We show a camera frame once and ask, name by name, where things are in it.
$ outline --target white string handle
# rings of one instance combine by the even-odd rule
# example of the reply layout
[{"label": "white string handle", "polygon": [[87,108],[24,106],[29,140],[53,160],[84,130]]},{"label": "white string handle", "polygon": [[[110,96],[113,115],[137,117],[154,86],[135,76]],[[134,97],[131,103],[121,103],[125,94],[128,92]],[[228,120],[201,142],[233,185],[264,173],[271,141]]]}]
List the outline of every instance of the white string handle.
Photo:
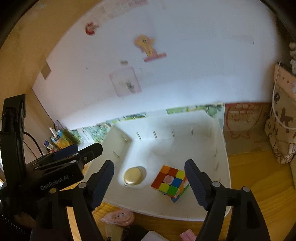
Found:
[{"label": "white string handle", "polygon": [[280,65],[281,65],[281,61],[279,62],[279,66],[278,66],[278,70],[277,70],[277,73],[276,73],[276,80],[275,80],[275,82],[274,82],[274,90],[272,91],[272,111],[273,111],[273,113],[274,113],[274,117],[276,118],[276,121],[278,122],[278,123],[280,123],[284,128],[286,128],[286,129],[289,129],[289,130],[296,130],[296,127],[288,127],[288,126],[286,126],[284,123],[282,123],[281,121],[280,121],[280,119],[277,117],[277,115],[276,115],[276,111],[275,111],[275,109],[274,109],[274,91],[275,91],[275,89],[276,89],[276,82],[277,82],[277,77],[279,76],[279,68],[280,68]]}]

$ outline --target red drawing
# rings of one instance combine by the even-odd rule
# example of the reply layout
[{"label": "red drawing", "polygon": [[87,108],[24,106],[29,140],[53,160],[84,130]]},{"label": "red drawing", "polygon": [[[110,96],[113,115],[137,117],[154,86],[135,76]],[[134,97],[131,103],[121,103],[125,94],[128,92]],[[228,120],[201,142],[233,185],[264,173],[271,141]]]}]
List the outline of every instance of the red drawing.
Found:
[{"label": "red drawing", "polygon": [[250,139],[249,131],[257,124],[263,109],[262,103],[226,104],[226,126],[230,130],[231,138],[240,136]]},{"label": "red drawing", "polygon": [[85,32],[87,35],[95,35],[95,31],[96,29],[99,28],[99,25],[94,24],[93,22],[89,22],[86,26],[85,26]]},{"label": "red drawing", "polygon": [[145,62],[149,62],[155,59],[166,57],[166,53],[158,54],[156,50],[152,47],[154,44],[154,39],[150,39],[145,35],[140,35],[135,39],[135,45],[139,47],[142,52],[146,52],[147,58],[144,58]]}]

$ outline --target black cable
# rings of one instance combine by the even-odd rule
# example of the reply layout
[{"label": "black cable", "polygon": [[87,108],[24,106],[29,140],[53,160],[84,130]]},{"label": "black cable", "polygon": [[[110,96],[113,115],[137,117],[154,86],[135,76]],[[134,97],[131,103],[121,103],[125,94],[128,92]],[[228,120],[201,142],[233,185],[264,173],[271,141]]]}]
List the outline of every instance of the black cable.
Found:
[{"label": "black cable", "polygon": [[36,144],[36,146],[37,146],[38,150],[40,151],[40,154],[43,156],[43,153],[42,153],[42,151],[41,151],[40,147],[38,146],[38,143],[37,143],[37,141],[34,139],[34,137],[32,137],[32,136],[31,136],[31,134],[30,134],[30,133],[28,133],[28,132],[26,132],[26,131],[24,131],[24,134],[25,134],[25,135],[27,135],[27,136],[29,136],[29,137],[31,137],[31,139],[32,139],[32,140],[34,141],[34,143]]},{"label": "black cable", "polygon": [[35,156],[35,158],[37,159],[37,156],[34,154],[34,152],[31,150],[31,148],[27,145],[27,143],[25,143],[25,141],[23,141],[24,144],[30,149],[30,151],[33,153],[33,155]]}]

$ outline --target screw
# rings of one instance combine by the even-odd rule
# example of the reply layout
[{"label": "screw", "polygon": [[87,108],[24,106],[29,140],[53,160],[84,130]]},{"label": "screw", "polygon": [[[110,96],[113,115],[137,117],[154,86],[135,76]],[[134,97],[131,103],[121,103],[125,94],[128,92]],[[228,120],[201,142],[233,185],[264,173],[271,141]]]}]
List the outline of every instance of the screw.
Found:
[{"label": "screw", "polygon": [[49,193],[54,194],[56,191],[57,191],[57,190],[56,190],[55,188],[51,188],[51,189],[49,190]]},{"label": "screw", "polygon": [[243,187],[242,189],[243,189],[245,192],[249,192],[249,191],[251,191],[250,188],[248,188],[248,187]]},{"label": "screw", "polygon": [[79,184],[78,184],[78,187],[79,187],[79,188],[85,188],[86,185],[87,185],[86,183],[79,183]]},{"label": "screw", "polygon": [[220,182],[216,182],[216,181],[212,182],[212,185],[217,188],[221,186]]}]

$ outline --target white wall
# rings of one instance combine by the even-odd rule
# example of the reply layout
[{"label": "white wall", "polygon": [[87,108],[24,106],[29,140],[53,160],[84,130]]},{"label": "white wall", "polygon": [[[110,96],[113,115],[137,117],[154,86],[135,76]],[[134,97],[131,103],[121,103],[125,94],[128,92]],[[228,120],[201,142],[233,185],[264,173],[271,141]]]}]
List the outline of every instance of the white wall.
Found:
[{"label": "white wall", "polygon": [[[52,73],[33,87],[53,120],[73,129],[142,111],[271,100],[282,43],[275,16],[259,0],[148,2],[94,36],[83,18],[64,35],[47,60]],[[133,44],[140,34],[155,37],[167,58],[145,63]],[[134,68],[142,93],[117,97],[108,75],[121,60]]]}]

